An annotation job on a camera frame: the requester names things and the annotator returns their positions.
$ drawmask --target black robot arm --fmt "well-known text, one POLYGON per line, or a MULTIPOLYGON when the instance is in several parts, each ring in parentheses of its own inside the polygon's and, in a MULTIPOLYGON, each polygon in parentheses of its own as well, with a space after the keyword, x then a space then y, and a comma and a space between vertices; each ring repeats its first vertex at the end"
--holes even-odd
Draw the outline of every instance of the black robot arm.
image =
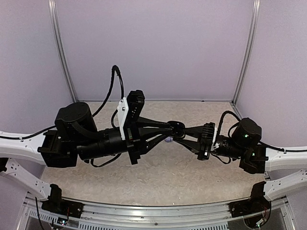
POLYGON ((38 148, 48 167, 74 167, 77 157, 91 159, 128 152, 132 164, 158 143, 173 140, 208 160, 210 154, 240 159, 240 167, 248 173, 264 173, 265 151, 258 142, 261 127, 249 118, 236 124, 231 136, 215 135, 215 124, 188 127, 179 121, 160 122, 141 117, 145 97, 142 91, 131 91, 127 97, 129 111, 124 125, 124 139, 119 128, 97 130, 88 104, 77 102, 61 108, 55 120, 57 130, 45 133, 43 146, 38 148))

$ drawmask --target metal frame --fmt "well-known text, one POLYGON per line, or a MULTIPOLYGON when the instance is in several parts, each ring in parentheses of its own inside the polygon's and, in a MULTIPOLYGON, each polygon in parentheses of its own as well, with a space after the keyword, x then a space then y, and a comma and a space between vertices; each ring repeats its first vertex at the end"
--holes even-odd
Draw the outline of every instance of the metal frame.
POLYGON ((71 80, 71 75, 68 70, 68 65, 67 65, 63 43, 61 39, 61 34, 59 30, 59 20, 58 20, 57 7, 56 7, 55 0, 48 0, 48 5, 49 5, 50 16, 51 16, 53 33, 54 33, 54 37, 55 37, 55 41, 57 45, 57 50, 59 53, 59 59, 60 59, 60 62, 63 68, 65 80, 66 80, 72 101, 77 102, 78 98, 77 98, 77 94, 76 94, 76 91, 74 89, 74 86, 71 80))
MULTIPOLYGON (((213 230, 218 229, 217 227, 220 226, 220 229, 225 230, 228 229, 229 221, 242 219, 242 217, 231 217, 228 208, 229 202, 188 206, 138 207, 65 199, 84 203, 81 218, 70 218, 68 229, 196 230, 207 228, 208 230, 213 230)), ((278 208, 284 214, 283 219, 287 230, 295 230, 292 212, 285 197, 272 202, 272 209, 278 208)), ((49 223, 52 220, 57 220, 58 217, 65 217, 42 209, 39 212, 42 221, 49 223)), ((17 230, 25 230, 26 223, 30 217, 37 218, 35 200, 33 195, 29 193, 24 201, 20 217, 20 221, 17 223, 17 230)))
POLYGON ((234 107, 236 107, 237 101, 239 99, 239 96, 242 90, 243 81, 244 81, 246 71, 248 68, 251 51, 253 49, 253 43, 254 43, 254 38, 256 34, 259 10, 260 10, 260 0, 254 0, 253 13, 252 13, 251 24, 249 28, 249 34, 248 34, 248 43, 247 43, 247 47, 246 47, 245 54, 244 54, 240 76, 239 76, 239 79, 236 85, 236 91, 232 99, 232 104, 234 105, 234 107))

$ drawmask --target wire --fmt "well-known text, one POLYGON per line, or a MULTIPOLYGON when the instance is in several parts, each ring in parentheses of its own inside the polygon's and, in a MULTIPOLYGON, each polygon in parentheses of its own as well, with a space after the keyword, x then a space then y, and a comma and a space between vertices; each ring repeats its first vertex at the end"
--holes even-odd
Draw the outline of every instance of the wire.
POLYGON ((101 167, 104 167, 106 166, 107 164, 110 164, 112 163, 113 161, 117 160, 119 157, 121 156, 121 153, 116 155, 115 157, 113 157, 111 160, 101 164, 101 165, 94 165, 94 159, 91 159, 91 165, 94 166, 95 168, 101 168, 101 167))
POLYGON ((238 121, 241 120, 234 112, 231 112, 231 111, 228 111, 228 110, 225 111, 225 112, 223 112, 222 115, 221 115, 221 118, 220 118, 219 126, 218 126, 218 128, 217 128, 216 136, 219 136, 219 135, 220 135, 220 132, 221 132, 221 129, 222 129, 222 124, 223 124, 224 117, 226 116, 226 114, 231 114, 231 115, 234 116, 238 121))
POLYGON ((270 149, 276 150, 276 151, 281 151, 281 152, 307 152, 307 149, 291 150, 291 149, 278 148, 278 147, 275 147, 275 146, 272 146, 272 145, 268 145, 268 144, 266 144, 262 141, 259 141, 259 143, 261 145, 264 145, 267 148, 270 148, 270 149))
POLYGON ((268 216, 268 218, 266 218, 266 216, 265 216, 265 222, 264 222, 260 227, 262 227, 263 225, 265 225, 265 224, 269 221, 269 219, 270 219, 270 217, 271 217, 271 213, 272 213, 272 202, 270 201, 269 216, 268 216))
POLYGON ((42 221, 40 220, 40 216, 39 216, 39 211, 38 211, 38 203, 37 203, 37 198, 35 197, 35 203, 36 203, 36 211, 37 211, 37 217, 38 217, 38 222, 40 227, 42 228, 42 230, 45 230, 42 224, 42 221))
POLYGON ((111 117, 111 125, 112 125, 113 128, 119 129, 119 127, 116 127, 115 124, 114 124, 114 118, 115 118, 116 114, 117 114, 117 110, 114 111, 114 113, 111 117))
POLYGON ((232 130, 233 128, 237 127, 238 125, 239 125, 239 122, 235 123, 233 126, 230 127, 230 129, 228 130, 228 137, 229 137, 229 138, 231 138, 231 137, 230 137, 230 132, 231 132, 231 130, 232 130))
POLYGON ((221 158, 219 158, 217 155, 212 154, 212 153, 211 153, 211 155, 214 156, 214 157, 216 157, 217 159, 219 159, 220 162, 222 162, 223 164, 230 164, 230 163, 231 163, 230 157, 228 157, 228 158, 229 158, 228 162, 225 162, 225 161, 223 161, 221 158))
POLYGON ((109 99, 109 97, 110 97, 110 95, 112 93, 115 72, 117 73, 118 78, 119 78, 120 90, 121 90, 121 98, 124 97, 124 83, 123 83, 123 79, 121 77, 121 73, 120 73, 120 70, 119 70, 118 66, 114 65, 112 67, 111 83, 110 83, 109 91, 107 92, 106 98, 102 102, 101 106, 96 110, 96 112, 93 113, 93 117, 96 116, 102 110, 102 108, 106 105, 106 102, 108 101, 108 99, 109 99))
POLYGON ((29 138, 33 138, 35 136, 37 136, 38 134, 41 134, 49 129, 52 129, 52 128, 55 128, 56 126, 50 126, 48 128, 44 128, 34 134, 31 134, 31 135, 28 135, 28 136, 25 136, 25 137, 19 137, 19 138, 12 138, 12 137, 5 137, 5 136, 0 136, 0 138, 3 138, 3 139, 8 139, 8 140, 24 140, 24 139, 29 139, 29 138))

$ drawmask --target black bracket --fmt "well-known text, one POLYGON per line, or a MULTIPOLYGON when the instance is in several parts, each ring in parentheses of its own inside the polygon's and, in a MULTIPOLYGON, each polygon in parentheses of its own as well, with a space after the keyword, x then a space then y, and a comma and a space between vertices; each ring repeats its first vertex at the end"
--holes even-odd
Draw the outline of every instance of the black bracket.
POLYGON ((229 203, 231 216, 235 218, 270 209, 270 202, 264 198, 263 188, 265 184, 265 181, 254 184, 249 199, 229 203))
POLYGON ((62 190, 56 184, 51 184, 50 187, 50 196, 47 201, 42 202, 42 209, 67 217, 80 218, 84 204, 62 199, 62 190))
POLYGON ((0 158, 0 172, 6 172, 6 163, 8 162, 9 158, 0 158))

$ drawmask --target white plastic frame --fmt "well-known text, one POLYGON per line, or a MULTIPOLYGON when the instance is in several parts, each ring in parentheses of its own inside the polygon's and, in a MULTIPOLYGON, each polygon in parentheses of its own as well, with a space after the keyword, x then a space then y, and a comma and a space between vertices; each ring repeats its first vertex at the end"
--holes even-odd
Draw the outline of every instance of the white plastic frame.
POLYGON ((17 182, 27 191, 37 197, 38 200, 45 201, 50 195, 50 184, 41 181, 32 175, 12 158, 8 159, 6 163, 6 171, 0 172, 0 175, 17 182))

